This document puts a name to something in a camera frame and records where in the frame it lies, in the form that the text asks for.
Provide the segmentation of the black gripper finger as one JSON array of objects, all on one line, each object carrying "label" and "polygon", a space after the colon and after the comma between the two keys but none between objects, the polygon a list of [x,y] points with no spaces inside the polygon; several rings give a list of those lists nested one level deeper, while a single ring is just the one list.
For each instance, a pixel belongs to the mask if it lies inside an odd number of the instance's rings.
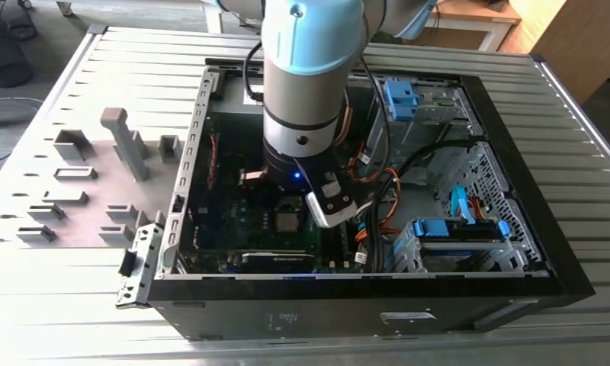
[{"label": "black gripper finger", "polygon": [[261,181],[266,179],[266,170],[247,170],[242,169],[239,171],[239,179],[238,185],[239,186],[251,186],[257,185]]}]

